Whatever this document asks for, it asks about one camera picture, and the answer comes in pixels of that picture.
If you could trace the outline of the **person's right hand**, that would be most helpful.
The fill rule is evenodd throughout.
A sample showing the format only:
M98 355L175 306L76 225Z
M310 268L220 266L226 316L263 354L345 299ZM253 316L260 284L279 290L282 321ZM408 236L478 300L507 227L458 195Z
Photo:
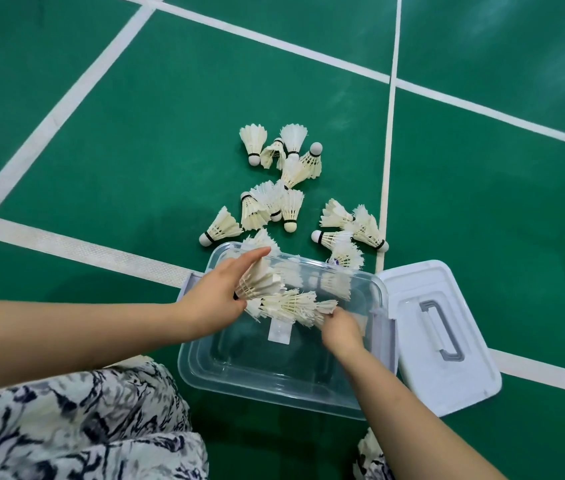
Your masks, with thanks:
M358 322L339 306L325 316L320 330L323 344L339 362L365 351Z

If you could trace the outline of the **person's left hand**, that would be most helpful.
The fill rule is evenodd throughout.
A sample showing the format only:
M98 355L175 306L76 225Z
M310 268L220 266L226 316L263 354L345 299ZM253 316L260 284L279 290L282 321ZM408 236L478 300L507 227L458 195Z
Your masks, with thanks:
M247 251L239 258L227 258L206 273L176 303L177 342L184 343L212 335L231 325L233 294L241 276L257 260L267 256L270 247Z

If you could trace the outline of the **nested feather shuttlecock stack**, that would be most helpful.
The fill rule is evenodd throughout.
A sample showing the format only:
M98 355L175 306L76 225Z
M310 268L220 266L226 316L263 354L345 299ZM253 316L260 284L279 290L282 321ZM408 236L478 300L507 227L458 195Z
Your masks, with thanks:
M284 282L267 257L257 260L241 276L235 288L234 299L245 301L281 293L285 290Z
M256 321L260 317L269 317L288 324L298 322L308 328L321 328L325 317L332 315L338 304L336 299L318 301L315 291L290 289L248 300L246 313Z

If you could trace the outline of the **person's left forearm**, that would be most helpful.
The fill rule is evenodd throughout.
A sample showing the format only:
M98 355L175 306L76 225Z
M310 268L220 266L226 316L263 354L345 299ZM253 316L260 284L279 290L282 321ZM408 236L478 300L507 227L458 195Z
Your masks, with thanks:
M183 342L191 331L181 303L0 300L0 387L98 369Z

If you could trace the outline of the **person's right forearm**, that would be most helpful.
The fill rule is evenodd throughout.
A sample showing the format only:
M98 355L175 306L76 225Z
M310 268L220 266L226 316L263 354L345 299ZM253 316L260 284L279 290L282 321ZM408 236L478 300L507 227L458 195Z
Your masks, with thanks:
M336 357L396 480L507 480L363 346Z

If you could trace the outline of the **clear plastic storage box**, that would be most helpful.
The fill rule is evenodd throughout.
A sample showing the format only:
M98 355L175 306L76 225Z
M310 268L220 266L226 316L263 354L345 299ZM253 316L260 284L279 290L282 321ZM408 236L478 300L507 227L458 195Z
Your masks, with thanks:
M315 292L317 301L336 299L357 320L366 349L397 373L397 325L379 276L286 253L267 258L288 289ZM183 345L178 372L191 387L210 392L364 420L316 326L243 313L223 331Z

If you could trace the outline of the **white plastic box lid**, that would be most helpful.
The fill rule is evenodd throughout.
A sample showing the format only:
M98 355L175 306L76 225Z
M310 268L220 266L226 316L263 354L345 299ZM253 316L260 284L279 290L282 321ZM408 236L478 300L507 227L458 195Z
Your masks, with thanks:
M427 260L378 277L396 321L401 377L430 411L444 417L501 391L501 373L445 263Z

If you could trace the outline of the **pile of white shuttlecocks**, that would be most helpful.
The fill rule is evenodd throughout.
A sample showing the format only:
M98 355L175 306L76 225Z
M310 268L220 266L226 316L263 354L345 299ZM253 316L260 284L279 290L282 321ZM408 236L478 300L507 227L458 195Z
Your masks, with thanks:
M269 169L273 160L278 158L277 168L281 177L276 182L268 180L241 194L239 221L223 207L200 235L201 246L208 247L251 230L257 230L265 239L265 226L270 222L282 222L285 232L296 232L304 201L304 193L297 186L305 180L318 178L322 170L321 143L312 143L309 150L300 155L307 134L305 126L292 123L282 127L279 136L266 145L268 132L262 125L250 124L239 129L249 164ZM363 204L348 212L338 201L330 199L321 211L319 225L339 229L339 232L331 233L317 230L310 235L312 242L331 250L329 264L360 269L364 258L354 241L381 253L389 250L375 217Z

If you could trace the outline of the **black and white patterned skirt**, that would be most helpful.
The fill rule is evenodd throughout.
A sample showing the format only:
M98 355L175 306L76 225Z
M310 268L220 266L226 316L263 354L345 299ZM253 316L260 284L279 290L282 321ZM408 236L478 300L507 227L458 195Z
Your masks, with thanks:
M0 388L0 480L208 480L169 370L142 356Z

